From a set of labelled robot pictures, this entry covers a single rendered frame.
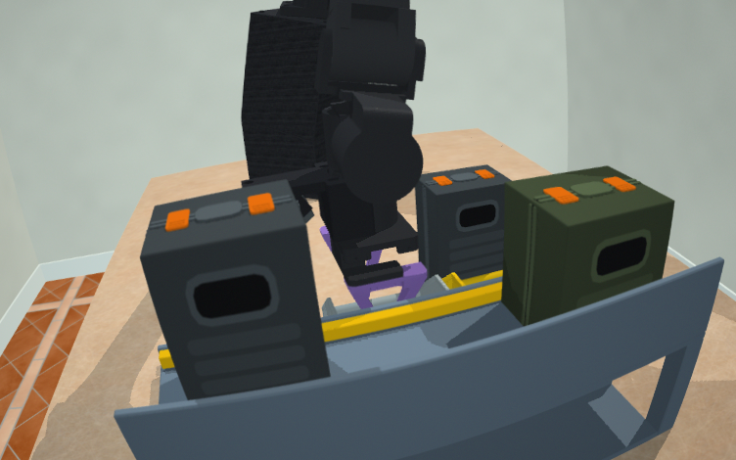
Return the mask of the yellow flat bar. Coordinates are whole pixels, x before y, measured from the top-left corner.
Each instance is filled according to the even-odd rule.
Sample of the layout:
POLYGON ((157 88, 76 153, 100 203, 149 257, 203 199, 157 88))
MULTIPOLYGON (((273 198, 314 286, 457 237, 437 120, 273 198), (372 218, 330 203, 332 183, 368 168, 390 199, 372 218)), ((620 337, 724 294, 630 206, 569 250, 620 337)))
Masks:
MULTIPOLYGON (((325 342, 367 334, 501 300, 502 282, 401 307, 322 323, 325 342)), ((169 350, 160 350, 162 369, 173 368, 169 350)))

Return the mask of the black tool case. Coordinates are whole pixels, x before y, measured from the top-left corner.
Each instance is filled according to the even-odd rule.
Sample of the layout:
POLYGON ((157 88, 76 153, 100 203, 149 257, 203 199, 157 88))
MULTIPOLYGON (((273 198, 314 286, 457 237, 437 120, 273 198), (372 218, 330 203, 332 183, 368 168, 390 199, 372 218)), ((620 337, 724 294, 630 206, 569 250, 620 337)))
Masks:
POLYGON ((415 200, 426 281, 503 270, 505 181, 512 180, 487 164, 421 175, 415 200))

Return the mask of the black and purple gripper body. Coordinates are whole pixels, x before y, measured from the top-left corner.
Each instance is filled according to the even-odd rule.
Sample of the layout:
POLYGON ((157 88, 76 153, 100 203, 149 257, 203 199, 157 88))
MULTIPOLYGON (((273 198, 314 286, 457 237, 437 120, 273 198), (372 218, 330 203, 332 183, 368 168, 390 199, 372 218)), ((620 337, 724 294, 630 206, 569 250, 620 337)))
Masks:
POLYGON ((366 265, 371 252, 394 248, 397 253, 417 251, 418 233, 397 210, 397 202, 373 204, 375 235, 341 242, 333 242, 332 254, 346 283, 358 287, 403 277, 403 268, 397 260, 366 265))

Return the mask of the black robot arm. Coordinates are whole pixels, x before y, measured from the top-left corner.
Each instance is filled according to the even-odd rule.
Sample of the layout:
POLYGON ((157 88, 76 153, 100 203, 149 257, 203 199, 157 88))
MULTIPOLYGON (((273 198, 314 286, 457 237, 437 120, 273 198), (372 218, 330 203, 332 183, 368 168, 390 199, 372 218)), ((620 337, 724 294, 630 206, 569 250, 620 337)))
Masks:
POLYGON ((416 81, 423 81, 426 61, 416 10, 410 0, 293 0, 282 2, 279 15, 327 19, 314 88, 342 102, 322 111, 327 161, 243 180, 242 188, 287 179, 306 223, 314 213, 303 195, 318 194, 333 242, 373 236, 373 204, 404 198, 423 171, 406 104, 414 100, 416 81), (343 178, 329 174, 328 165, 343 178))

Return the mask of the dark grey tool case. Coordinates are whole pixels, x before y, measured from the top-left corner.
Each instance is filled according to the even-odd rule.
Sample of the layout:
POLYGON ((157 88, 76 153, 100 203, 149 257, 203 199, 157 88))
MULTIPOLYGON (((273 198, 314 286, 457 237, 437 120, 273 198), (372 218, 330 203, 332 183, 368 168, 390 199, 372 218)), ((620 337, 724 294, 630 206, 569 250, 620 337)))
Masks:
POLYGON ((287 179, 154 206, 140 254, 188 400, 331 377, 287 179))

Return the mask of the grey bin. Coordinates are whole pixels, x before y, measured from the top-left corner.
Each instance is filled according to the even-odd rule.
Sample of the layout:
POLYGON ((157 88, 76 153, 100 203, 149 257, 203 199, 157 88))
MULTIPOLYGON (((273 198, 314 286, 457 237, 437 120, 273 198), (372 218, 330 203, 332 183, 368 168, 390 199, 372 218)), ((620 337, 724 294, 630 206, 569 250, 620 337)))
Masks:
MULTIPOLYGON (((446 286, 446 284, 442 281, 442 279, 438 275, 435 275, 429 280, 427 280, 426 282, 424 282, 423 286, 421 287, 416 297, 438 293, 438 292, 442 292, 446 290, 450 290, 450 289, 446 286)), ((399 294, 400 293, 389 295, 389 296, 384 296, 384 297, 379 297, 375 299, 370 299, 370 301, 373 306, 396 302, 399 294)), ((323 317, 360 309, 360 307, 358 306, 356 302, 334 306, 331 298, 326 298, 321 308, 322 308, 323 317)))

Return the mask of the yellow open bin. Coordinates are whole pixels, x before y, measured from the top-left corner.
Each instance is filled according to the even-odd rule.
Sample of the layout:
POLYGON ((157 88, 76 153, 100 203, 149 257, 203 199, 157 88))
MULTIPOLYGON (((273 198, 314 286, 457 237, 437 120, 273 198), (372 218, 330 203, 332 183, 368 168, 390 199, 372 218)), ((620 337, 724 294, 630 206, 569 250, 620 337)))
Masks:
POLYGON ((457 287, 460 287, 460 286, 470 285, 470 284, 473 284, 473 283, 478 283, 478 282, 481 282, 481 281, 485 281, 485 280, 489 280, 489 279, 501 277, 502 274, 503 274, 503 270, 500 270, 500 271, 496 271, 496 272, 484 274, 484 275, 481 275, 481 276, 477 276, 477 277, 473 277, 473 278, 468 278, 468 279, 461 280, 453 272, 453 273, 450 273, 449 275, 447 275, 446 277, 444 277, 442 280, 443 280, 443 282, 446 284, 446 286, 449 289, 453 289, 453 288, 457 288, 457 287))

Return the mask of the dark green hard case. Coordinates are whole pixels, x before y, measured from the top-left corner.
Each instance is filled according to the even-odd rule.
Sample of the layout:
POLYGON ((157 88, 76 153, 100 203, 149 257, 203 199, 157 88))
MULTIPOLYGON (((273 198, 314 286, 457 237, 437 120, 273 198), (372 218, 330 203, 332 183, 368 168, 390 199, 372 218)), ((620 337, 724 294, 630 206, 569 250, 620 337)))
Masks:
POLYGON ((609 166, 505 182, 501 302, 527 326, 663 279, 673 209, 609 166))

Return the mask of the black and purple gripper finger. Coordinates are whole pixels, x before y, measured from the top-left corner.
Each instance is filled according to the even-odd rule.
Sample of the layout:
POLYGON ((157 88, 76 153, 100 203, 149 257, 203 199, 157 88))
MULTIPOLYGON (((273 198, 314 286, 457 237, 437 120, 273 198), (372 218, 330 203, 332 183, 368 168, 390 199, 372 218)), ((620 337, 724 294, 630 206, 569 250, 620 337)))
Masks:
POLYGON ((371 292, 392 287, 402 287, 397 301, 413 299, 416 297, 427 279, 427 268, 423 265, 422 262, 401 265, 401 267, 403 268, 403 277, 400 278, 390 279, 387 281, 372 283, 358 287, 350 287, 345 281, 349 292, 351 293, 352 297, 354 298, 360 309, 373 307, 371 301, 369 300, 371 292))
MULTIPOLYGON (((326 228, 326 226, 320 227, 320 233, 326 242, 327 246, 329 247, 330 251, 331 249, 331 241, 330 241, 330 234, 326 228)), ((379 263, 380 257, 381 257, 382 250, 371 252, 372 259, 367 260, 366 265, 372 265, 379 263)))

